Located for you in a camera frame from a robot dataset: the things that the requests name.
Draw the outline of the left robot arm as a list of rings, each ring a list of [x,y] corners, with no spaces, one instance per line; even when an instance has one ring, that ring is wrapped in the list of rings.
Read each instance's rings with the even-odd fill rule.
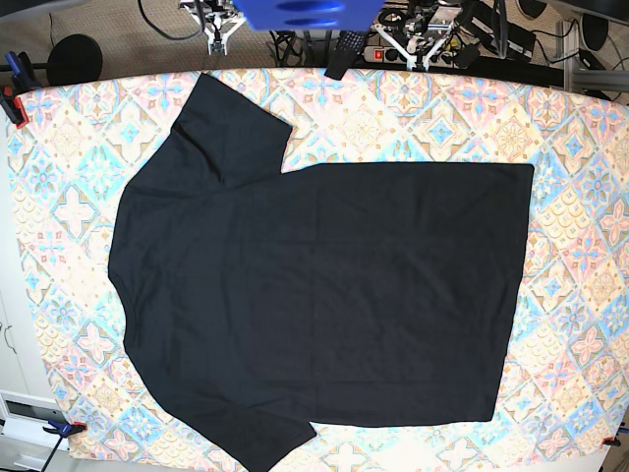
[[[425,72],[438,63],[452,66],[464,48],[458,36],[462,13],[461,1],[387,3],[372,24],[378,41],[366,47],[364,57],[409,71]]]

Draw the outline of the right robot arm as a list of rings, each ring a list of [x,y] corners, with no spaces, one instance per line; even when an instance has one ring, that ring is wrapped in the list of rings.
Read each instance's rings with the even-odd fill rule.
[[[179,8],[187,11],[200,26],[203,26],[209,55],[226,55],[229,38],[246,22],[244,14],[233,1],[181,0]]]

